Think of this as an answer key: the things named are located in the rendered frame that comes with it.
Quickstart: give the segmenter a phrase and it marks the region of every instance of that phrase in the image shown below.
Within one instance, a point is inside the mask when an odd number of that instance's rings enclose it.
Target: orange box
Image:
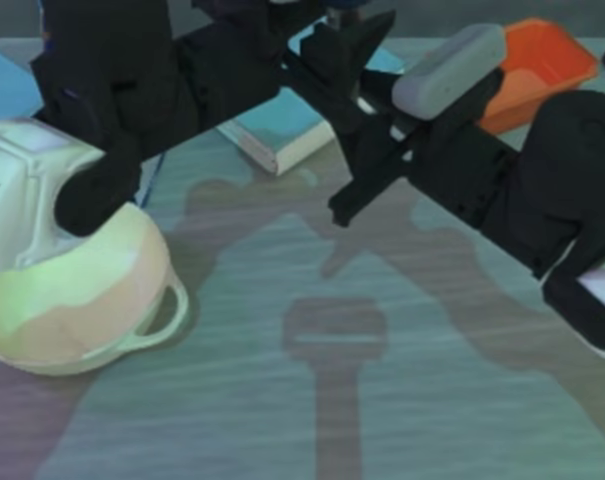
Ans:
[[[577,88],[598,73],[598,59],[559,25],[530,18],[505,31],[504,83],[480,120],[493,134],[531,123],[547,98]]]

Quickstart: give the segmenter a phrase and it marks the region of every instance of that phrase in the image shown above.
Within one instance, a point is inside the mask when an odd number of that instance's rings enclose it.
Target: tabletop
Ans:
[[[76,378],[0,365],[0,480],[605,480],[605,362],[538,283],[406,184],[333,226],[347,180],[335,144],[281,178],[215,131],[170,151],[148,211],[189,328]]]

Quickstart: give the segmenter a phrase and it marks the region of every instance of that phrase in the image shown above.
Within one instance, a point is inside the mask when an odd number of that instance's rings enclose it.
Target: cup handle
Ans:
[[[162,330],[150,335],[132,333],[118,346],[118,351],[129,353],[136,350],[155,347],[156,345],[167,341],[177,333],[189,313],[189,294],[186,287],[173,270],[173,267],[170,267],[170,271],[168,272],[166,287],[173,290],[177,301],[176,312],[171,321]]]

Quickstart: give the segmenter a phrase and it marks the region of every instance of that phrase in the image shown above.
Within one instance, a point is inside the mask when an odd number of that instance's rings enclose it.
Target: cup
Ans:
[[[147,334],[167,291],[175,313]],[[164,237],[127,204],[77,248],[0,274],[0,361],[40,375],[83,373],[169,340],[188,311]]]

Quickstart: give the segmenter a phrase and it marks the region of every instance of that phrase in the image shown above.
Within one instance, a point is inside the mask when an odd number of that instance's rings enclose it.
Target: white plastic object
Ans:
[[[398,79],[393,86],[393,103],[420,120],[433,120],[495,70],[506,55],[502,26],[470,25]]]
[[[175,312],[147,335],[168,290]],[[164,237],[126,204],[74,250],[0,275],[0,361],[39,375],[79,374],[169,340],[188,312]]]
[[[104,152],[33,118],[0,121],[0,272],[60,255],[83,239],[61,230],[55,199]]]

